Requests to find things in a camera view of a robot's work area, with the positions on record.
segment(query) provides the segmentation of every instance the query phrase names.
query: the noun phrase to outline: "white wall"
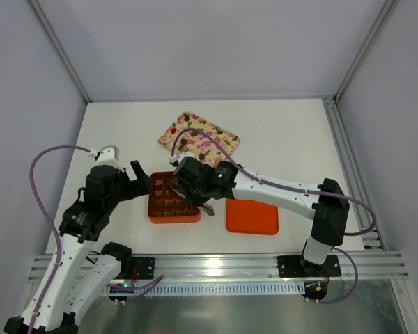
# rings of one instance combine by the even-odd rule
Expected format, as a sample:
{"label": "white wall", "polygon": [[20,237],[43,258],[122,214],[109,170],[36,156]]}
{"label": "white wall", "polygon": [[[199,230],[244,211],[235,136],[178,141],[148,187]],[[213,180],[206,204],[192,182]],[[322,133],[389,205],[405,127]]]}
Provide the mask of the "white wall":
{"label": "white wall", "polygon": [[[33,256],[47,243],[47,224],[28,179],[32,158],[75,143],[85,103],[23,0],[0,0],[0,333],[22,311]],[[53,153],[36,183],[55,215],[71,152]]]}
{"label": "white wall", "polygon": [[418,0],[400,1],[341,107],[388,246],[418,290]]}
{"label": "white wall", "polygon": [[384,3],[40,2],[95,102],[333,95]]}

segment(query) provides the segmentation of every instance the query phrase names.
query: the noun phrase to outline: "aluminum frame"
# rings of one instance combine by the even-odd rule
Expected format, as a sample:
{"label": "aluminum frame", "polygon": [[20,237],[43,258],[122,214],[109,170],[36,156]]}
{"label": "aluminum frame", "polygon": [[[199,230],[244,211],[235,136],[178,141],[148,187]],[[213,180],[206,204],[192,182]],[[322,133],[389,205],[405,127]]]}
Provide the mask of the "aluminum frame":
{"label": "aluminum frame", "polygon": [[[155,258],[155,276],[164,275],[166,282],[223,282],[255,281],[270,282],[273,280],[306,281],[312,278],[280,278],[277,269],[277,256],[297,253],[256,253],[256,254],[142,254],[138,256]],[[355,273],[347,257],[338,256],[342,277],[331,280],[354,280]],[[408,272],[399,252],[367,250],[349,252],[357,265],[359,279],[407,279]],[[28,283],[39,283],[45,274],[51,255],[39,255],[33,263]],[[83,278],[93,265],[85,262],[77,276]]]}

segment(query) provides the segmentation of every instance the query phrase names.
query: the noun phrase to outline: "floral cloth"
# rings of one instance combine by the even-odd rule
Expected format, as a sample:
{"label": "floral cloth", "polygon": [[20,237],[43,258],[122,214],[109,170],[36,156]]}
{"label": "floral cloth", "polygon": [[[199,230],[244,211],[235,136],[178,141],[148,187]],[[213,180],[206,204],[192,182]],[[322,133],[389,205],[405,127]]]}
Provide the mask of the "floral cloth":
{"label": "floral cloth", "polygon": [[[240,138],[232,132],[226,131],[208,120],[186,111],[163,133],[160,139],[158,139],[158,143],[171,151],[176,136],[188,127],[204,131],[207,135],[214,138],[228,154],[231,154],[240,142]],[[226,160],[224,154],[198,132],[184,133],[180,137],[179,143],[176,144],[176,150],[178,152],[192,152],[196,159],[212,167],[216,167],[220,161]]]}

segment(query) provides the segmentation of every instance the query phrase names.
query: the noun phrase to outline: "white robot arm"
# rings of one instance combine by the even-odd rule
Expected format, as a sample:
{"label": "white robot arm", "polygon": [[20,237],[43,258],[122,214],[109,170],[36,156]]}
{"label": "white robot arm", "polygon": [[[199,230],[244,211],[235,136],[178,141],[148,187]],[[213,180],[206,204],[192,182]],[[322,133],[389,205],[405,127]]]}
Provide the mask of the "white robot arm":
{"label": "white robot arm", "polygon": [[[96,166],[86,177],[75,203],[66,209],[59,227],[61,259],[53,255],[42,282],[20,317],[10,318],[5,326],[8,334],[75,334],[85,312],[116,276],[126,276],[133,267],[132,250],[109,243],[91,271],[77,284],[76,277],[100,233],[109,223],[110,214],[119,202],[150,193],[151,180],[138,161],[130,164],[137,179],[131,181],[118,161],[118,148],[108,146],[92,152]],[[57,266],[56,274],[49,277]],[[34,314],[45,287],[48,289]]]}
{"label": "white robot arm", "polygon": [[[170,158],[175,168],[177,183],[190,205],[198,207],[211,198],[256,200],[283,207],[313,221],[311,234],[302,251],[301,265],[307,274],[323,272],[327,254],[343,242],[350,204],[345,200],[329,196],[310,194],[323,191],[343,194],[338,183],[324,179],[323,184],[301,184],[266,177],[251,170],[238,169],[228,161],[216,168],[202,164],[192,153],[184,152]],[[273,182],[270,186],[260,180]],[[279,185],[305,190],[303,193],[280,189]]]}

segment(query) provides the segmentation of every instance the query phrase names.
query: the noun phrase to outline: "purple cable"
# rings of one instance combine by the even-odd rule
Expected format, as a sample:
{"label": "purple cable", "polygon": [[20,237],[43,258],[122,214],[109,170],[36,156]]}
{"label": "purple cable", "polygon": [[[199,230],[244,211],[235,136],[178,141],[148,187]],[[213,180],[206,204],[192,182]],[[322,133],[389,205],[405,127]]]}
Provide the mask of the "purple cable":
{"label": "purple cable", "polygon": [[[353,261],[353,259],[351,258],[351,256],[349,256],[349,254],[347,254],[347,252],[339,249],[339,248],[335,248],[336,251],[341,252],[342,254],[344,254],[351,262],[351,265],[353,266],[353,269],[355,270],[355,281],[353,283],[353,286],[351,287],[350,291],[347,292],[347,294],[345,296],[342,296],[341,298],[338,299],[334,299],[333,301],[318,301],[317,304],[323,304],[323,305],[331,305],[331,304],[336,304],[336,303],[340,303],[341,301],[345,301],[348,297],[350,297],[357,289],[357,282],[359,280],[359,275],[357,273],[357,267],[355,264],[355,261]],[[313,303],[316,302],[315,299],[312,298],[308,298],[309,301],[312,301]]]}
{"label": "purple cable", "polygon": [[135,292],[137,290],[142,290],[142,289],[146,289],[146,291],[140,293],[138,296],[135,296],[131,299],[128,299],[125,303],[132,303],[134,301],[137,301],[139,299],[141,299],[142,297],[144,297],[145,295],[147,295],[147,293],[149,293],[150,291],[152,291],[152,289],[154,289],[158,283],[164,278],[164,275],[158,276],[156,279],[154,279],[153,281],[151,281],[150,283],[143,285],[142,287],[120,287],[119,285],[115,285],[115,284],[108,284],[108,287],[117,289],[119,291],[126,291],[126,292]]}
{"label": "purple cable", "polygon": [[164,278],[164,275],[156,277],[156,279],[152,280],[151,282],[147,283],[146,285],[143,285],[142,287],[121,287],[117,284],[107,284],[107,287],[110,287],[112,289],[118,290],[118,291],[125,291],[125,292],[135,292],[138,290],[145,289],[147,287],[150,287],[153,285],[155,287],[162,279]]}
{"label": "purple cable", "polygon": [[[83,148],[81,146],[74,146],[74,145],[54,146],[52,148],[47,148],[45,151],[42,151],[41,153],[39,153],[37,155],[37,157],[34,158],[33,162],[31,163],[31,167],[29,169],[29,183],[31,184],[31,190],[33,191],[34,198],[36,199],[36,202],[37,202],[40,210],[42,211],[43,216],[45,216],[45,219],[49,223],[49,227],[51,228],[51,231],[54,233],[54,238],[56,239],[56,247],[57,247],[56,263],[57,264],[59,264],[61,262],[61,258],[62,258],[61,238],[60,238],[60,236],[57,232],[57,229],[56,229],[56,226],[55,226],[53,220],[49,216],[47,210],[45,209],[45,206],[43,205],[42,201],[40,200],[40,196],[37,192],[36,184],[34,182],[34,167],[36,167],[37,161],[43,155],[47,154],[48,152],[54,151],[54,150],[60,150],[62,148],[73,148],[73,149],[76,149],[76,150],[82,150],[82,151],[85,151],[85,152],[90,152],[90,150],[88,148]],[[40,296],[37,300],[36,306],[35,306],[34,311],[33,311],[33,316],[31,317],[31,321],[29,322],[27,334],[31,334],[32,331],[33,331],[33,327],[34,327],[34,324],[36,322],[36,315],[38,314],[38,311],[40,309],[40,306],[42,305],[43,299],[44,299],[45,295],[47,294],[49,286],[51,285],[51,283],[52,283],[52,281],[53,281],[53,279],[56,275],[58,267],[59,267],[58,265],[55,265],[53,267],[53,270],[52,270],[52,272],[49,275],[49,278],[47,280],[47,284],[45,284],[45,286],[42,289],[42,292],[40,293]]]}
{"label": "purple cable", "polygon": [[[234,167],[236,167],[241,173],[245,174],[250,179],[252,179],[254,181],[257,181],[259,183],[267,184],[268,186],[273,186],[274,188],[288,190],[288,191],[292,191],[292,192],[295,192],[295,193],[305,193],[304,189],[293,188],[291,186],[284,186],[282,184],[277,184],[277,183],[274,183],[274,182],[271,182],[271,181],[260,179],[259,177],[255,176],[255,175],[252,175],[251,173],[248,173],[240,165],[238,165],[234,161],[234,159],[232,159],[232,157],[228,154],[228,152],[226,152],[224,150],[224,148],[219,143],[217,143],[211,136],[209,136],[205,132],[201,131],[200,129],[195,129],[195,128],[189,127],[187,129],[182,130],[177,135],[177,137],[175,138],[175,141],[173,142],[172,152],[171,152],[172,156],[175,154],[175,147],[176,147],[176,143],[178,142],[178,139],[184,133],[189,132],[189,131],[196,131],[199,134],[202,134],[203,136],[205,136],[207,139],[209,139],[212,142],[212,144],[214,144],[226,156],[226,158],[234,165]],[[369,232],[374,230],[374,228],[376,226],[376,214],[373,211],[373,209],[370,207],[370,205],[367,205],[366,203],[362,202],[361,200],[358,200],[358,199],[350,197],[350,196],[341,195],[340,193],[329,193],[327,191],[308,190],[306,193],[308,193],[309,195],[329,196],[329,197],[339,198],[341,200],[349,200],[353,203],[356,203],[356,204],[362,206],[365,210],[367,210],[370,213],[371,218],[372,218],[372,222],[371,222],[371,224],[368,228],[366,228],[365,230],[359,231],[359,232],[346,232],[344,234],[345,236],[356,237],[358,235],[363,235],[363,234],[369,233]]]}

